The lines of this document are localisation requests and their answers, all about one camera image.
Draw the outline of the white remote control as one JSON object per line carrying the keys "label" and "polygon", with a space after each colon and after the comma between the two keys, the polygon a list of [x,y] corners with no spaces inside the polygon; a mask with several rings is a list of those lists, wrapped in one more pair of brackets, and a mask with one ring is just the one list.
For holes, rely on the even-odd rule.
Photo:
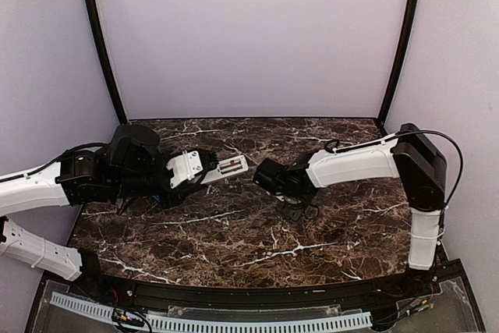
{"label": "white remote control", "polygon": [[235,156],[218,162],[215,169],[209,171],[202,181],[203,185],[240,175],[249,170],[245,155]]}

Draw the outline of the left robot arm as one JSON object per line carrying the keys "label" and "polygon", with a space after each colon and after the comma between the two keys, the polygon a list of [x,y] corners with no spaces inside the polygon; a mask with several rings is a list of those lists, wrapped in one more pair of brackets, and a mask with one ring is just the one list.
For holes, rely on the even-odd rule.
{"label": "left robot arm", "polygon": [[1,253],[50,271],[80,287],[94,299],[110,292],[97,255],[65,247],[28,232],[9,216],[50,206],[158,196],[174,207],[199,190],[217,158],[206,150],[169,154],[159,149],[160,137],[141,125],[120,125],[109,143],[71,148],[31,171],[1,178]]}

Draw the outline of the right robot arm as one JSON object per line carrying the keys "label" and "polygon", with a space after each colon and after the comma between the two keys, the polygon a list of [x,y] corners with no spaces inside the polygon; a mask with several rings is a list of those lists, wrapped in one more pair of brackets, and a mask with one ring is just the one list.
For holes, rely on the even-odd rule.
{"label": "right robot arm", "polygon": [[455,195],[446,189],[448,163],[431,136],[457,146],[444,133],[406,123],[396,133],[357,145],[340,147],[337,140],[330,140],[289,165],[266,158],[257,166],[253,182],[281,198],[289,210],[305,211],[319,189],[344,182],[399,179],[412,218],[410,270],[398,279],[398,291],[413,297],[428,283],[426,271],[433,266],[445,211]]}

